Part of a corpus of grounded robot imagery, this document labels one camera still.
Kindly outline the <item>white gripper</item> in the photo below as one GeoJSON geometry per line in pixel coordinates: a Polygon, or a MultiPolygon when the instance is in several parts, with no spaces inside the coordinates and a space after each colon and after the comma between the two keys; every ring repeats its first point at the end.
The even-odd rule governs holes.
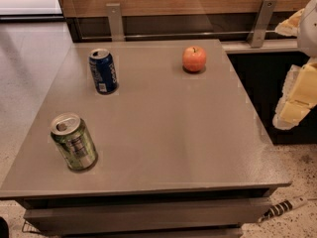
{"type": "MultiPolygon", "coordinates": [[[[309,57],[317,57],[317,0],[310,0],[274,31],[286,37],[297,36],[298,48],[309,57]]],[[[272,124],[279,130],[297,126],[317,105],[317,59],[304,66],[292,65],[282,88],[272,124]]]]}

